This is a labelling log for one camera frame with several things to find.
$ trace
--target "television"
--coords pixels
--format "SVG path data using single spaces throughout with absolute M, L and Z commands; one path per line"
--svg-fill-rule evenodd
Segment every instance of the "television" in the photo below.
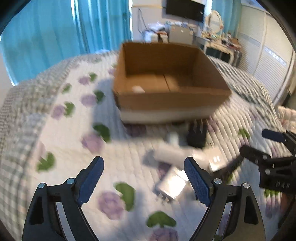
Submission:
M 205 6 L 191 0 L 167 0 L 165 13 L 182 18 L 203 21 Z

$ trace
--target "open brown box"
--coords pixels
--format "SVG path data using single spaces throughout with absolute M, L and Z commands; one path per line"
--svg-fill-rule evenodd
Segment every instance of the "open brown box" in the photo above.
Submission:
M 135 92 L 135 87 L 144 92 Z M 125 123 L 206 118 L 231 93 L 200 49 L 136 42 L 121 47 L 113 92 Z

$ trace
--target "bedspread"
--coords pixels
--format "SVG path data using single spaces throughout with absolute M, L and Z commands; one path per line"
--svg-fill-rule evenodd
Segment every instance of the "bedspread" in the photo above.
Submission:
M 116 58 L 110 52 L 63 61 L 14 90 L 15 104 L 6 99 L 1 113 L 7 112 L 7 119 L 0 118 L 0 218 L 16 240 L 37 185 L 75 177 L 96 155 L 104 158 L 104 172 L 82 210 L 100 240 L 189 240 L 204 215 L 206 207 L 195 200 L 190 185 L 172 203 L 153 193 L 168 166 L 154 160 L 151 151 L 169 131 L 181 132 L 182 127 L 122 124 L 112 95 Z M 218 146 L 228 161 L 244 144 L 272 156 L 289 155 L 283 145 L 261 137 L 263 128 L 283 129 L 266 89 L 245 72 L 211 60 L 233 93 L 207 120 L 206 144 Z M 270 240 L 281 194 L 260 189 L 258 168 L 246 160 L 229 181 L 252 186 Z M 125 191 L 133 198 L 123 199 Z M 229 211 L 227 205 L 222 220 Z M 65 233 L 71 240 L 67 228 Z

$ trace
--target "silver bolt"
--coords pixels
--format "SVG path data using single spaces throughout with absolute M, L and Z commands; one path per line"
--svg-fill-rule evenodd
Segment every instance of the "silver bolt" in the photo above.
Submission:
M 38 184 L 38 188 L 44 188 L 45 187 L 45 183 L 39 183 Z
M 221 181 L 221 179 L 219 179 L 219 178 L 215 178 L 215 179 L 214 179 L 214 183 L 216 183 L 216 184 L 221 184 L 222 181 Z
M 69 178 L 67 184 L 73 184 L 75 182 L 74 178 Z
M 244 183 L 243 184 L 243 187 L 246 188 L 246 189 L 249 189 L 250 188 L 250 185 L 248 183 Z

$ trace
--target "blue gripper pad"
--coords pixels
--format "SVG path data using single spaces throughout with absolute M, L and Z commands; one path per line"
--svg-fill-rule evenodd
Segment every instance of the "blue gripper pad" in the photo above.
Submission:
M 211 204 L 210 188 L 202 179 L 189 158 L 186 158 L 184 161 L 184 170 L 199 201 L 209 207 Z
M 104 170 L 104 160 L 102 157 L 98 157 L 95 165 L 89 171 L 85 181 L 81 184 L 79 189 L 79 196 L 77 199 L 77 204 L 82 206 L 84 203 L 87 203 L 98 183 Z
M 285 136 L 281 132 L 271 131 L 264 129 L 261 133 L 262 137 L 265 139 L 270 139 L 276 142 L 285 142 Z

